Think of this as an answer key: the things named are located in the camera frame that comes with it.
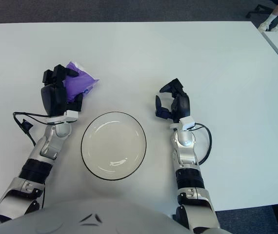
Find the white shoe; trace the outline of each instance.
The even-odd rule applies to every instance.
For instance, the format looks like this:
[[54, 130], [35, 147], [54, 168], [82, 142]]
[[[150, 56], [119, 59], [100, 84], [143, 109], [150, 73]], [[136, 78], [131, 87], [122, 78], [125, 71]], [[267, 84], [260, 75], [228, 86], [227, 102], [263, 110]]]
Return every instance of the white shoe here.
[[274, 27], [270, 30], [270, 32], [278, 32], [278, 27]]
[[264, 31], [267, 31], [269, 29], [269, 23], [267, 22], [264, 22], [264, 23], [261, 23], [260, 26], [258, 27], [258, 31], [260, 33], [264, 32]]

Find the black joint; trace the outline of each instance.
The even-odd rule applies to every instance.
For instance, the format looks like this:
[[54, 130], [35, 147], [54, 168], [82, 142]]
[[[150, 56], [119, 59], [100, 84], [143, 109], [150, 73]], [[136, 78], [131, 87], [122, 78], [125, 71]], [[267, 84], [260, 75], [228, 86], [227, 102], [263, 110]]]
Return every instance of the black joint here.
[[20, 178], [43, 184], [49, 176], [52, 165], [47, 162], [28, 159], [22, 167]]
[[201, 172], [194, 168], [184, 168], [176, 171], [178, 189], [181, 188], [203, 188], [204, 182]]
[[9, 220], [11, 220], [11, 218], [9, 218], [7, 216], [4, 216], [4, 215], [0, 215], [0, 222], [1, 223], [7, 222]]
[[51, 84], [53, 82], [52, 81], [52, 74], [53, 74], [53, 71], [51, 71], [51, 70], [47, 70], [43, 73], [42, 82], [45, 85]]
[[82, 98], [83, 98], [82, 93], [76, 95], [76, 97], [74, 99], [74, 102], [69, 102], [67, 104], [66, 109], [67, 110], [71, 110], [71, 111], [78, 111], [78, 112], [80, 112], [81, 111], [81, 105], [82, 105]]
[[79, 73], [77, 71], [74, 71], [70, 68], [66, 68], [66, 74], [70, 77], [77, 77], [79, 75]]
[[23, 119], [21, 127], [25, 133], [28, 133], [30, 131], [30, 129], [33, 127], [33, 125], [30, 122], [28, 122], [27, 120]]
[[58, 83], [60, 81], [65, 80], [66, 76], [77, 77], [78, 75], [79, 75], [78, 72], [69, 68], [65, 68], [59, 64], [55, 66], [53, 70], [52, 79]]
[[182, 96], [187, 95], [183, 91], [183, 85], [180, 83], [180, 81], [176, 78], [169, 82], [168, 84], [164, 85], [159, 92], [160, 93], [171, 93], [172, 97], [175, 98], [177, 94], [180, 94]]
[[177, 223], [179, 223], [183, 227], [185, 227], [187, 229], [190, 229], [187, 212], [186, 212], [186, 209], [184, 208], [184, 206], [177, 207], [174, 221], [176, 221]]
[[168, 119], [168, 118], [172, 119], [172, 113], [170, 113], [168, 109], [162, 107], [160, 98], [157, 95], [155, 97], [155, 107], [156, 107], [155, 115], [157, 117], [164, 118], [164, 119]]
[[40, 209], [40, 204], [37, 201], [33, 201], [32, 204], [27, 208], [25, 214], [38, 211]]

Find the purple bag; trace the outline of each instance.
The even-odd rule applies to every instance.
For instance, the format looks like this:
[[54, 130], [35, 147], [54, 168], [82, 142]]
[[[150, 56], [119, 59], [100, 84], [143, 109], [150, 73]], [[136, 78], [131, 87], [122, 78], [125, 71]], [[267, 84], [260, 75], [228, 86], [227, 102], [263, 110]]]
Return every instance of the purple bag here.
[[83, 93], [83, 96], [87, 95], [98, 79], [93, 79], [76, 63], [70, 62], [66, 68], [70, 68], [79, 73], [77, 77], [66, 76], [63, 81], [67, 92], [67, 102], [73, 102], [76, 95], [80, 93]]

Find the cable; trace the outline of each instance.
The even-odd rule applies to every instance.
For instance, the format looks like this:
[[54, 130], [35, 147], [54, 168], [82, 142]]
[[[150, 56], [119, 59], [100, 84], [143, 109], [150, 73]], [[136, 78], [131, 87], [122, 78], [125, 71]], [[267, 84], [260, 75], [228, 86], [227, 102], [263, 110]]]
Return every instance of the cable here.
[[201, 165], [201, 164], [203, 164], [203, 163], [207, 160], [207, 158], [208, 158], [208, 156], [209, 156], [209, 154], [210, 154], [210, 152], [211, 152], [211, 149], [212, 149], [212, 141], [213, 141], [213, 140], [212, 140], [211, 131], [208, 129], [208, 127], [206, 127], [204, 124], [201, 124], [201, 123], [195, 123], [195, 125], [199, 125], [199, 126], [201, 126], [201, 127], [196, 128], [196, 129], [189, 129], [189, 131], [195, 131], [195, 130], [198, 130], [198, 129], [200, 129], [200, 128], [205, 128], [206, 131], [207, 131], [207, 134], [208, 134], [208, 138], [209, 138], [209, 146], [208, 146], [206, 155], [205, 155], [205, 157], [199, 162], [199, 165]]
[[29, 118], [31, 118], [31, 119], [37, 121], [38, 123], [41, 123], [41, 124], [44, 124], [44, 125], [57, 125], [57, 124], [62, 124], [62, 123], [63, 123], [63, 122], [60, 122], [60, 123], [44, 123], [44, 122], [42, 122], [42, 121], [40, 121], [40, 120], [38, 120], [38, 119], [36, 119], [36, 118], [34, 118], [34, 117], [32, 117], [32, 116], [38, 116], [38, 117], [50, 117], [50, 116], [40, 115], [40, 114], [34, 114], [34, 113], [28, 113], [28, 112], [14, 112], [12, 115], [13, 115], [13, 119], [15, 120], [15, 122], [17, 123], [17, 125], [18, 125], [18, 126], [24, 131], [24, 133], [31, 139], [31, 141], [32, 141], [32, 143], [33, 143], [34, 146], [36, 145], [36, 142], [34, 141], [34, 139], [32, 138], [32, 136], [30, 135], [30, 133], [29, 133], [28, 131], [26, 131], [26, 130], [23, 128], [22, 124], [20, 123], [20, 121], [17, 119], [16, 116], [18, 116], [18, 115], [24, 115], [24, 116], [27, 116], [27, 117], [29, 117]]
[[43, 188], [43, 196], [42, 196], [42, 204], [41, 204], [41, 208], [43, 208], [43, 204], [45, 202], [45, 193], [46, 193], [46, 185]]

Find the robotic hand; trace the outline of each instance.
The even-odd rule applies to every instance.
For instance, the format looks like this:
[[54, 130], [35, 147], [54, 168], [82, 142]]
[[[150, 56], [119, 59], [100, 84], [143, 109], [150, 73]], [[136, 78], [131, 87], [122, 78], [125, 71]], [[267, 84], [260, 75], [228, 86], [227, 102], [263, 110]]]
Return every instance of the robotic hand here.
[[160, 98], [156, 96], [156, 116], [169, 118], [174, 122], [170, 125], [170, 128], [174, 130], [171, 139], [174, 148], [172, 157], [180, 206], [173, 218], [184, 227], [193, 230], [194, 233], [202, 233], [210, 228], [219, 228], [219, 222], [209, 193], [204, 187], [200, 163], [194, 152], [196, 140], [190, 130], [195, 127], [196, 123], [190, 116], [189, 97], [182, 88], [179, 80], [174, 79], [160, 89], [160, 93], [171, 93], [174, 101], [171, 106], [172, 112], [170, 112], [161, 106]]
[[[42, 82], [45, 86], [41, 89], [41, 97], [49, 116], [46, 118], [47, 127], [44, 136], [35, 144], [21, 173], [12, 180], [0, 198], [0, 223], [40, 208], [37, 198], [42, 195], [45, 180], [64, 141], [72, 132], [70, 123], [78, 119], [78, 112], [81, 111], [82, 93], [76, 96], [74, 102], [66, 101], [66, 89], [63, 85], [66, 76], [75, 77], [78, 73], [61, 65], [56, 66], [53, 71], [44, 72]], [[26, 120], [23, 120], [23, 124], [16, 118], [15, 120], [28, 134], [32, 125]]]

